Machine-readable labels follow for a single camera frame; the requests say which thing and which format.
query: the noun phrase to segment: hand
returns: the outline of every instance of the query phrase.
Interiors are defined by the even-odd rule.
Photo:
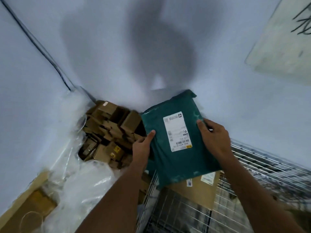
[[[150,143],[156,132],[152,130],[146,139],[141,138],[133,144],[133,162],[139,167],[145,169],[150,154]]]
[[[204,122],[213,130],[210,131]],[[204,119],[204,122],[200,119],[196,121],[197,126],[200,129],[203,142],[212,155],[214,155],[215,158],[219,160],[232,154],[231,140],[229,133],[224,128],[224,126],[208,119]]]

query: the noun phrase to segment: wire shelf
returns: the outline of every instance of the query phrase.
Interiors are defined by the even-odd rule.
[[[231,145],[243,166],[269,190],[273,198],[287,208],[311,210],[311,171],[238,143]],[[221,172],[212,210],[204,208],[176,192],[157,190],[155,174],[138,219],[136,232],[253,232],[239,199]]]

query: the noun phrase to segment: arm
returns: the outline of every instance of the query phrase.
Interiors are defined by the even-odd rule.
[[[304,233],[294,219],[286,213],[231,152],[230,137],[225,128],[208,119],[198,120],[206,148],[219,161],[223,171],[238,196],[254,232]]]
[[[135,232],[138,193],[150,153],[151,131],[133,144],[133,161],[106,195],[84,219],[76,233]]]

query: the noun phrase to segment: white label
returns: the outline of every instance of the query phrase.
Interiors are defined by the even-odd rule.
[[[172,152],[192,147],[182,112],[164,117],[163,120]]]
[[[192,187],[192,179],[187,179],[187,186]]]
[[[202,175],[201,177],[201,181],[209,184],[209,185],[213,185],[214,184],[214,179],[215,179],[215,172],[211,172],[205,175]]]

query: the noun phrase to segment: forearm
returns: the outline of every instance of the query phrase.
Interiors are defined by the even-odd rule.
[[[132,162],[76,233],[134,232],[143,167]]]
[[[220,165],[255,232],[304,232],[232,154],[223,157]]]

